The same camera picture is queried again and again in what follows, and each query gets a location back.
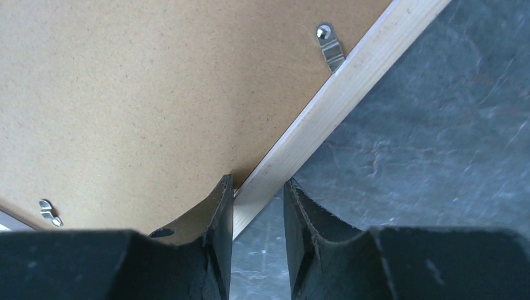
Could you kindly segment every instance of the gray stone surface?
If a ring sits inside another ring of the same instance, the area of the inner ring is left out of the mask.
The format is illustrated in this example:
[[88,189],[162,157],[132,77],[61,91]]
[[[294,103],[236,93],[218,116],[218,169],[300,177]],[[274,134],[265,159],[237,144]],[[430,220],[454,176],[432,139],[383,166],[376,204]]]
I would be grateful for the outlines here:
[[[530,238],[530,1],[453,1],[295,175],[372,225]],[[281,194],[234,244],[231,299],[289,299]]]

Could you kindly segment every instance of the brown backing board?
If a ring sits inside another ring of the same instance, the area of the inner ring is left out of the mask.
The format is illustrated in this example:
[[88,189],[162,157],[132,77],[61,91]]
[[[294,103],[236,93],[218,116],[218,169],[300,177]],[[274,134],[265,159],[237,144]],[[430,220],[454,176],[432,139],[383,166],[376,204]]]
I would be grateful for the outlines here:
[[149,232],[241,183],[389,0],[3,1],[0,206]]

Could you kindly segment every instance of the metal clip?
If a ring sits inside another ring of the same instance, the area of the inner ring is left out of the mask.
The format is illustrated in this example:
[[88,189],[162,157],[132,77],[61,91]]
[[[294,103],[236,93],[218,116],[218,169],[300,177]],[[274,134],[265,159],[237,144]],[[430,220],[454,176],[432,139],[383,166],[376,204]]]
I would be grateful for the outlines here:
[[316,37],[329,70],[335,73],[344,62],[344,53],[333,26],[327,22],[320,24],[316,28]]
[[40,200],[39,205],[41,206],[41,214],[45,219],[50,220],[51,223],[54,224],[56,227],[61,227],[63,225],[61,218],[54,216],[53,207],[51,206],[51,203],[48,200]]

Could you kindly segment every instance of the metal bracket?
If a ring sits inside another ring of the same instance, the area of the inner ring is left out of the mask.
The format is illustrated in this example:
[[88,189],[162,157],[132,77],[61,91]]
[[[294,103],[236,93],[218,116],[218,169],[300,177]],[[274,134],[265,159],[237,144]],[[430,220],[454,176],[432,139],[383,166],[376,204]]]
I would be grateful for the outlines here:
[[63,225],[61,218],[54,215],[53,207],[48,200],[40,200],[39,205],[41,206],[41,214],[45,219],[50,220],[56,227],[61,227]]
[[316,28],[316,38],[320,44],[322,55],[329,66],[329,70],[335,73],[344,62],[344,53],[341,44],[335,35],[333,26],[324,22]]

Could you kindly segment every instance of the silver metal fastener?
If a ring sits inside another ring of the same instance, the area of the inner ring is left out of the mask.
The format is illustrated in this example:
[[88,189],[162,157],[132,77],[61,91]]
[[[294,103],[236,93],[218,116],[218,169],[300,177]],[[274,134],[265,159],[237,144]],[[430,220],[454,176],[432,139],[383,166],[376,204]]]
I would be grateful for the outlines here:
[[344,62],[344,53],[333,26],[328,22],[320,24],[316,28],[316,37],[329,70],[335,73]]
[[61,227],[63,225],[61,218],[54,215],[53,207],[48,200],[40,200],[39,205],[41,206],[41,214],[45,219],[50,220],[56,227]]

